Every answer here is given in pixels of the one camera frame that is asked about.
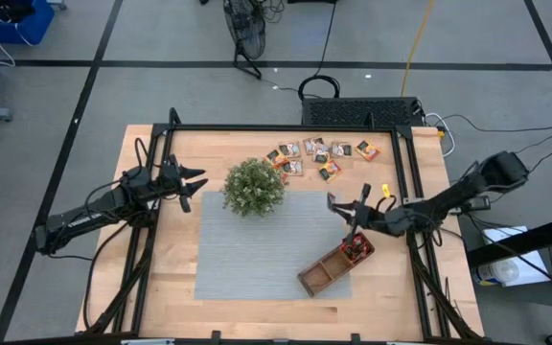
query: potted plant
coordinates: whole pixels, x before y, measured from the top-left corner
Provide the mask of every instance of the potted plant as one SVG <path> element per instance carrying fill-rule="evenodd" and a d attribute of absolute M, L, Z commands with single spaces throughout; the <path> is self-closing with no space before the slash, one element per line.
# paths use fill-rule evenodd
<path fill-rule="evenodd" d="M 221 191 L 224 207 L 233 213 L 264 217 L 283 201 L 283 173 L 264 160 L 249 158 L 229 170 Z"/>

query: concrete floor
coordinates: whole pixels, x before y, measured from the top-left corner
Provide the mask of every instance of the concrete floor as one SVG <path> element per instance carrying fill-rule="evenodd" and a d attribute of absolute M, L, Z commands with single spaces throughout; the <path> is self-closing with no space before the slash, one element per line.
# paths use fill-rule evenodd
<path fill-rule="evenodd" d="M 125 61 L 130 67 L 99 68 L 53 213 L 77 206 L 90 190 L 113 177 L 126 125 L 164 122 L 171 106 L 185 123 L 300 123 L 302 109 L 295 93 L 274 90 L 235 69 L 209 62 L 205 68 L 133 67 L 143 60 L 229 61 L 233 44 L 221 1 L 212 0 L 205 7 L 196 0 L 67 4 L 69 10 L 57 12 L 40 45 L 6 46 L 24 67 L 0 68 L 0 106 L 14 115 L 11 123 L 0 123 L 0 311 L 113 6 L 122 4 L 103 60 Z M 552 1 L 533 4 L 552 41 Z M 552 60 L 526 5 L 523 0 L 437 0 L 414 58 L 437 64 L 433 70 L 411 71 L 407 95 L 420 98 L 425 112 L 463 114 L 479 127 L 552 125 Z M 405 61 L 425 6 L 425 1 L 415 0 L 339 1 L 326 61 Z M 328 4 L 288 5 L 280 23 L 267 25 L 260 60 L 318 61 L 330 13 Z M 43 66 L 44 60 L 57 62 Z M 519 70 L 507 70 L 504 64 L 518 64 L 513 69 Z M 386 64 L 375 64 L 374 69 L 344 67 L 350 68 L 323 70 L 340 81 L 342 97 L 399 95 L 402 69 L 386 69 Z M 270 81 L 296 87 L 315 69 L 263 71 Z M 323 85 L 309 85 L 308 92 L 331 95 Z M 459 119 L 448 125 L 457 142 L 447 158 L 451 178 L 473 160 L 518 150 L 552 134 L 481 133 Z M 551 150 L 552 140 L 521 157 L 532 166 Z M 525 187 L 478 215 L 531 227 L 551 221 L 552 157 Z M 462 228 L 468 245 L 478 245 L 479 237 L 463 220 Z M 90 256 L 95 243 L 96 234 L 87 235 L 61 253 Z M 86 262 L 37 257 L 7 340 L 72 334 L 87 269 Z M 551 308 L 512 298 L 504 290 L 477 289 L 486 335 L 542 344 L 552 333 Z"/>

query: wooden table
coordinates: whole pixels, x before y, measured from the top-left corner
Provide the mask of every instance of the wooden table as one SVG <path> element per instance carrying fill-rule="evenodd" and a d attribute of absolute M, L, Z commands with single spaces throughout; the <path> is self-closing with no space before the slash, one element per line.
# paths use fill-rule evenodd
<path fill-rule="evenodd" d="M 137 165 L 133 141 L 150 140 L 151 126 L 128 126 L 115 176 Z M 445 162 L 435 128 L 413 128 L 414 144 L 426 197 L 434 196 L 449 186 Z M 203 301 L 194 299 L 197 248 L 201 219 L 201 196 L 217 191 L 228 168 L 247 157 L 262 157 L 278 142 L 321 135 L 332 140 L 354 144 L 369 140 L 382 148 L 373 162 L 358 154 L 339 159 L 344 173 L 327 184 L 318 175 L 318 164 L 304 155 L 303 177 L 290 177 L 290 191 L 334 191 L 350 201 L 359 197 L 363 183 L 373 186 L 367 204 L 376 204 L 382 197 L 382 184 L 399 195 L 391 139 L 388 133 L 353 132 L 250 132 L 250 131 L 176 131 L 172 152 L 187 167 L 205 169 L 201 177 L 210 179 L 191 201 L 191 214 L 183 214 L 178 201 L 165 201 L 157 226 L 156 243 L 150 268 L 149 285 L 144 306 L 141 336 L 146 337 L 210 337 L 212 330 L 222 331 L 222 338 L 288 338 L 315 340 L 347 340 L 359 333 L 363 340 L 422 340 L 412 268 L 404 237 L 391 238 L 373 231 L 364 231 L 376 253 L 351 271 L 351 299 L 307 299 L 294 301 Z M 412 194 L 407 155 L 403 141 L 402 159 L 407 171 L 407 186 Z M 448 217 L 444 228 L 459 233 L 455 217 Z M 102 229 L 103 242 L 117 226 Z M 89 300 L 90 322 L 105 309 L 121 284 L 129 231 L 113 240 L 95 265 Z M 444 245 L 436 247 L 440 276 L 448 277 L 450 298 L 471 328 L 483 334 L 472 281 L 461 240 L 443 233 Z M 140 242 L 137 257 L 143 243 Z M 130 327 L 135 302 L 132 292 L 127 300 L 123 330 Z M 431 297 L 428 308 L 433 310 Z M 432 333 L 439 334 L 435 310 L 430 312 Z M 82 322 L 78 330 L 83 330 Z"/>

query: wooden tray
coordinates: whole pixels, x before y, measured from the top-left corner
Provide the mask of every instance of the wooden tray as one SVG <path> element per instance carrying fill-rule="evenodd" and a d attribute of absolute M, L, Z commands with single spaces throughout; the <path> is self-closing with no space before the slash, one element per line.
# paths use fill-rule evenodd
<path fill-rule="evenodd" d="M 368 255 L 361 258 L 356 263 L 351 263 L 349 258 L 340 249 L 340 244 L 332 251 L 327 253 L 324 257 L 311 264 L 310 267 L 301 271 L 297 275 L 300 283 L 308 293 L 310 297 L 314 297 L 317 293 L 321 292 L 333 282 L 338 280 L 346 272 L 353 269 L 355 266 L 361 264 L 372 253 L 374 253 L 374 246 L 368 241 L 368 239 L 361 233 L 363 240 L 368 244 Z"/>

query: small packet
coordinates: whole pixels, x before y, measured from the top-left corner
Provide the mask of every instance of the small packet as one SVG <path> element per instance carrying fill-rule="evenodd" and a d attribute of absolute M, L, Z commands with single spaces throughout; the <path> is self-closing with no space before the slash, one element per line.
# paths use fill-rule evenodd
<path fill-rule="evenodd" d="M 318 169 L 318 172 L 325 182 L 330 183 L 342 173 L 342 169 L 335 164 L 333 160 L 330 160 L 321 166 L 321 168 Z"/>
<path fill-rule="evenodd" d="M 379 149 L 365 140 L 357 145 L 355 150 L 368 162 L 371 162 L 380 153 Z"/>
<path fill-rule="evenodd" d="M 327 163 L 330 160 L 330 148 L 327 145 L 314 145 L 312 160 L 316 163 Z"/>
<path fill-rule="evenodd" d="M 286 157 L 299 157 L 302 151 L 299 148 L 299 142 L 281 143 L 278 145 L 278 150 Z"/>
<path fill-rule="evenodd" d="M 283 171 L 291 176 L 303 176 L 302 161 L 290 160 L 283 166 Z"/>
<path fill-rule="evenodd" d="M 311 154 L 314 153 L 314 146 L 316 144 L 325 144 L 325 143 L 323 143 L 323 138 L 313 137 L 313 138 L 308 138 L 308 139 L 304 140 L 304 147 L 306 148 L 306 154 L 307 155 L 311 155 Z"/>
<path fill-rule="evenodd" d="M 283 155 L 282 152 L 280 152 L 279 149 L 275 149 L 274 151 L 268 153 L 265 156 L 265 160 L 269 162 L 269 164 L 272 165 L 272 167 L 278 169 L 285 165 L 288 162 L 288 159 Z"/>
<path fill-rule="evenodd" d="M 333 158 L 351 158 L 353 156 L 353 146 L 349 143 L 332 142 Z"/>

